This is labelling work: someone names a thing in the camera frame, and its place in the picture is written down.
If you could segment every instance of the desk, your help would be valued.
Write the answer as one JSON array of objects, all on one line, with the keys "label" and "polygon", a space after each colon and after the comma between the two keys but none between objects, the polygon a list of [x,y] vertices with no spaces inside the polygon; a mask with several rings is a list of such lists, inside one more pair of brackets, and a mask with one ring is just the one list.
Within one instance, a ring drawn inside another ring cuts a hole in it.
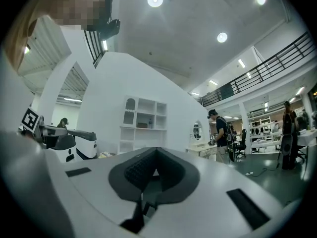
[{"label": "desk", "polygon": [[216,148],[217,145],[205,144],[204,146],[199,147],[191,146],[187,148],[187,152],[208,159],[211,154],[216,153]]},{"label": "desk", "polygon": [[297,145],[307,146],[307,149],[306,149],[305,172],[306,172],[307,162],[308,162],[309,143],[310,143],[314,138],[316,138],[316,140],[317,140],[317,129],[315,129],[314,131],[307,130],[306,133],[304,133],[303,135],[297,136]]},{"label": "desk", "polygon": [[308,146],[309,143],[317,137],[317,129],[314,131],[307,130],[303,135],[297,136],[297,145]]}]

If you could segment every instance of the shelving unit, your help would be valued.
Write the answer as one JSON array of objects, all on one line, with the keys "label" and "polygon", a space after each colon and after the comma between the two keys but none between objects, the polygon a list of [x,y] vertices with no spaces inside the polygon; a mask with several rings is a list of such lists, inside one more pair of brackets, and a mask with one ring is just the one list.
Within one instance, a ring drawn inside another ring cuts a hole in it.
[{"label": "shelving unit", "polygon": [[124,104],[118,154],[144,147],[165,146],[167,105],[131,96],[125,97]]}]

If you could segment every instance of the floor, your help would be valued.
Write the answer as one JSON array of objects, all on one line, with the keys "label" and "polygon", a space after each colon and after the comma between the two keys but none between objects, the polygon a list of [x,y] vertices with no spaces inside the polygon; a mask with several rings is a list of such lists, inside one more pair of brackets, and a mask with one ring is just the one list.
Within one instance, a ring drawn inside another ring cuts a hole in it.
[{"label": "floor", "polygon": [[[229,162],[229,156],[224,155],[225,164],[236,169],[241,174],[253,172],[249,179],[256,182],[263,187],[266,191],[271,193],[283,206],[290,202],[301,198],[308,185],[310,177],[314,171],[316,163],[317,146],[312,145],[309,147],[308,161],[303,161],[297,158],[297,164],[293,170],[283,170],[281,168],[282,156],[280,156],[280,165],[277,166],[278,153],[275,154],[250,154],[246,158],[242,157],[239,161],[233,163]],[[160,193],[160,181],[154,180],[150,182],[143,193],[143,201],[154,202],[155,197]],[[150,207],[149,217],[154,213]]]}]

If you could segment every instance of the black slot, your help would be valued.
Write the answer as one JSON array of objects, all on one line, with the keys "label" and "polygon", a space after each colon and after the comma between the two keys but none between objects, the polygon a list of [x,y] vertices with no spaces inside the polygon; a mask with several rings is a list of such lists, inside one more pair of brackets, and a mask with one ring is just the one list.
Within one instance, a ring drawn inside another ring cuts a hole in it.
[{"label": "black slot", "polygon": [[75,177],[75,176],[82,175],[88,172],[91,172],[91,169],[82,168],[82,169],[74,169],[74,170],[66,171],[65,173],[67,174],[68,177]]},{"label": "black slot", "polygon": [[253,230],[269,221],[269,217],[241,189],[227,191],[227,194]]},{"label": "black slot", "polygon": [[73,160],[73,159],[75,159],[75,156],[72,154],[72,155],[69,155],[69,156],[67,156],[67,158],[66,158],[66,162],[69,162],[69,161],[71,161],[71,160]]}]

